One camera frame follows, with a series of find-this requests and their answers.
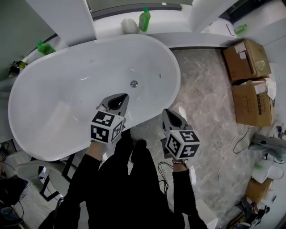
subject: freestanding oval bathtub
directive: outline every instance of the freestanding oval bathtub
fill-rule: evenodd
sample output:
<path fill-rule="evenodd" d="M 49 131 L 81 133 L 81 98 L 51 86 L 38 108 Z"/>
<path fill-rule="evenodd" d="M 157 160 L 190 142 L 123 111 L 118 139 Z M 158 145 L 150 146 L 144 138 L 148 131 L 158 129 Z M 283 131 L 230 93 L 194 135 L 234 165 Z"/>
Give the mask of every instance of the freestanding oval bathtub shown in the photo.
<path fill-rule="evenodd" d="M 123 35 L 57 51 L 29 64 L 9 98 L 12 133 L 31 156 L 55 161 L 90 144 L 102 99 L 130 96 L 126 128 L 159 115 L 174 101 L 180 69 L 173 53 L 146 35 Z M 137 81 L 132 88 L 130 83 Z"/>

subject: plastic bag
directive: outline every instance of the plastic bag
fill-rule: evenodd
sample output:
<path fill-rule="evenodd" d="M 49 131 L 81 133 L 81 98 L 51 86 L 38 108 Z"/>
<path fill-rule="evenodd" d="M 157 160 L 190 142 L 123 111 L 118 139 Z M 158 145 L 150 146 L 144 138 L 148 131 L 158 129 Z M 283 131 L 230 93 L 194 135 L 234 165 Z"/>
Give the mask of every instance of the plastic bag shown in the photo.
<path fill-rule="evenodd" d="M 138 26 L 133 19 L 123 19 L 121 27 L 123 34 L 137 34 L 139 32 Z"/>

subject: wrist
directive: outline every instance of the wrist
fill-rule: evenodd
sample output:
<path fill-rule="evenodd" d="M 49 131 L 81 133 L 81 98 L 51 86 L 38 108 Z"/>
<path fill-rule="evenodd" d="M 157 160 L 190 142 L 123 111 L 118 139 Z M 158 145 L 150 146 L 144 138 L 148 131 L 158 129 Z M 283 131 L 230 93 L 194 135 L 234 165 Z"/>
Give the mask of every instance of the wrist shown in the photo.
<path fill-rule="evenodd" d="M 101 161 L 102 160 L 102 154 L 103 154 L 103 149 L 104 149 L 104 145 L 103 143 L 97 142 L 97 141 L 93 141 L 86 154 Z"/>
<path fill-rule="evenodd" d="M 186 164 L 186 160 L 177 160 L 177 159 L 173 159 L 173 171 L 174 172 L 183 172 L 183 171 L 187 171 L 188 166 Z"/>

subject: white pillar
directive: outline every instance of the white pillar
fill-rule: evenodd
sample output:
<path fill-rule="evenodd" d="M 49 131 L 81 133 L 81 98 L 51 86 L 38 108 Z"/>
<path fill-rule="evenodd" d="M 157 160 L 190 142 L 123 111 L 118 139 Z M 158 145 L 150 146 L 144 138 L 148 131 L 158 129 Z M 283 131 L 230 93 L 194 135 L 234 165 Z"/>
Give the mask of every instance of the white pillar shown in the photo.
<path fill-rule="evenodd" d="M 189 15 L 192 32 L 202 32 L 238 0 L 194 0 Z"/>
<path fill-rule="evenodd" d="M 68 46 L 96 39 L 85 0 L 26 1 Z"/>

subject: fiducial marker cube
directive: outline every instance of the fiducial marker cube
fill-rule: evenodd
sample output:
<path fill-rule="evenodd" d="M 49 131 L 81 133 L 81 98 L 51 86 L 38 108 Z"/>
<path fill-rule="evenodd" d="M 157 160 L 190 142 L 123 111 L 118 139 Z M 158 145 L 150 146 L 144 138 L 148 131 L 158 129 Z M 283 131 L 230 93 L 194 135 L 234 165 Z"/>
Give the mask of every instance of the fiducial marker cube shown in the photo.
<path fill-rule="evenodd" d="M 97 110 L 90 125 L 91 139 L 105 144 L 113 143 L 121 134 L 123 124 L 124 117 Z"/>
<path fill-rule="evenodd" d="M 194 130 L 170 131 L 165 145 L 173 157 L 178 160 L 195 156 L 199 146 L 198 133 Z"/>

